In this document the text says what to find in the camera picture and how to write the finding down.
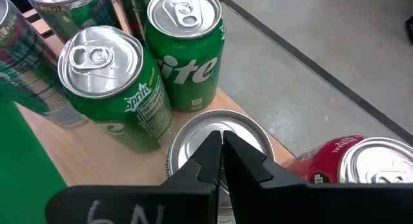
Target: pull tab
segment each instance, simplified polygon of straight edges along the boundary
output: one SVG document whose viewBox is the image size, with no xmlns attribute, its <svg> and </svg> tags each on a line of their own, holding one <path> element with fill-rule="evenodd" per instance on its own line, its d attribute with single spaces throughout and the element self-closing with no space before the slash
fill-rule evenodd
<svg viewBox="0 0 413 224">
<path fill-rule="evenodd" d="M 175 15 L 178 23 L 183 27 L 194 27 L 202 23 L 201 4 L 199 0 L 180 2 L 175 5 Z"/>
<path fill-rule="evenodd" d="M 372 176 L 373 183 L 410 183 L 409 178 L 403 172 L 390 171 L 378 172 Z"/>
<path fill-rule="evenodd" d="M 69 54 L 70 64 L 78 70 L 93 70 L 108 66 L 113 52 L 105 46 L 75 46 Z"/>
</svg>

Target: sprite can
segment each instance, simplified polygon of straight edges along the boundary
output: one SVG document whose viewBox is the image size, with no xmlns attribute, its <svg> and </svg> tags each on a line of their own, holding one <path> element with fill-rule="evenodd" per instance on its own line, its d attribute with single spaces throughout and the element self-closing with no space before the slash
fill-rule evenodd
<svg viewBox="0 0 413 224">
<path fill-rule="evenodd" d="M 0 0 L 0 93 L 62 127 L 87 121 L 65 98 L 57 56 L 9 1 Z"/>
<path fill-rule="evenodd" d="M 120 0 L 132 35 L 145 44 L 143 25 L 148 19 L 146 8 L 150 0 Z"/>
<path fill-rule="evenodd" d="M 111 0 L 29 0 L 53 32 L 67 42 L 89 26 L 121 28 Z"/>
<path fill-rule="evenodd" d="M 73 106 L 132 150 L 156 150 L 171 135 L 159 68 L 132 36 L 111 26 L 86 28 L 66 43 L 58 72 Z"/>
<path fill-rule="evenodd" d="M 172 108 L 191 112 L 208 106 L 225 41 L 219 1 L 151 0 L 145 31 Z"/>
</svg>

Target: sprite logo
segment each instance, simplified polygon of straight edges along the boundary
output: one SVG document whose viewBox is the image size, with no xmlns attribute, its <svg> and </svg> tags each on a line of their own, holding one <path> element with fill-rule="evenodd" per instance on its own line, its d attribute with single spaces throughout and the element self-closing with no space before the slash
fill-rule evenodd
<svg viewBox="0 0 413 224">
<path fill-rule="evenodd" d="M 206 62 L 204 65 L 196 65 L 196 59 L 193 59 L 181 68 L 176 68 L 178 61 L 173 56 L 165 56 L 162 60 L 157 60 L 161 65 L 161 73 L 165 79 L 168 79 L 172 71 L 178 72 L 178 75 L 175 78 L 174 83 L 183 85 L 183 83 L 188 79 L 191 72 L 195 72 L 192 76 L 192 82 L 201 83 L 208 79 L 213 71 L 215 64 L 217 63 L 217 57 Z"/>
<path fill-rule="evenodd" d="M 125 112 L 136 112 L 137 108 L 141 104 L 141 102 L 149 96 L 151 90 L 148 88 L 148 86 L 145 84 L 139 84 L 139 90 L 136 92 L 136 94 L 130 98 L 124 98 L 126 101 L 126 110 Z"/>
</svg>

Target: wooden table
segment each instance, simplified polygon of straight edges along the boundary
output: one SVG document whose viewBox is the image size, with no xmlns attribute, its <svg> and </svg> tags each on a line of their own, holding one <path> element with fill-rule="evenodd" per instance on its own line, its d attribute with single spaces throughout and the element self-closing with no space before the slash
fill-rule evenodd
<svg viewBox="0 0 413 224">
<path fill-rule="evenodd" d="M 119 5 L 114 3 L 114 6 L 123 30 L 129 32 Z M 31 10 L 25 13 L 25 16 L 33 14 L 35 11 Z M 41 34 L 49 30 L 42 19 L 33 25 Z M 63 44 L 56 36 L 47 38 L 47 42 L 53 50 L 60 53 Z M 18 105 L 18 108 L 68 186 L 160 185 L 166 179 L 165 158 L 168 145 L 153 153 L 137 154 L 115 142 L 91 121 L 67 130 L 25 107 Z M 206 109 L 196 113 L 174 112 L 174 133 L 196 114 L 215 109 L 228 109 L 245 114 L 241 107 L 218 89 L 212 104 Z M 278 163 L 293 157 L 277 140 L 268 136 Z"/>
</svg>

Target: soda can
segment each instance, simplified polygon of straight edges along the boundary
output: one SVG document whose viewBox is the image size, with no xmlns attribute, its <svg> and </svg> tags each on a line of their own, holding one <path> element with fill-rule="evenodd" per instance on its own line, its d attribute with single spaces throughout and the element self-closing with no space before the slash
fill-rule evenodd
<svg viewBox="0 0 413 224">
<path fill-rule="evenodd" d="M 144 0 L 119 0 L 123 9 L 129 29 L 132 35 L 145 44 L 145 35 L 143 33 L 143 23 L 146 20 L 146 5 Z"/>
<path fill-rule="evenodd" d="M 218 0 L 151 0 L 146 43 L 172 108 L 193 112 L 213 100 L 225 41 Z"/>
<path fill-rule="evenodd" d="M 110 25 L 121 28 L 111 0 L 29 1 L 64 43 L 89 26 Z"/>
<path fill-rule="evenodd" d="M 87 122 L 65 98 L 57 56 L 9 1 L 0 0 L 0 93 L 62 127 Z"/>
<path fill-rule="evenodd" d="M 265 131 L 249 117 L 231 110 L 212 110 L 192 118 L 175 135 L 166 155 L 166 176 L 177 172 L 213 130 L 231 130 L 275 161 Z M 221 171 L 218 223 L 235 223 L 225 171 Z"/>
<path fill-rule="evenodd" d="M 64 46 L 58 72 L 73 106 L 132 150 L 156 150 L 171 135 L 159 68 L 132 36 L 111 26 L 86 28 Z"/>
<path fill-rule="evenodd" d="M 385 137 L 339 137 L 283 166 L 311 183 L 413 183 L 413 148 Z"/>
</svg>

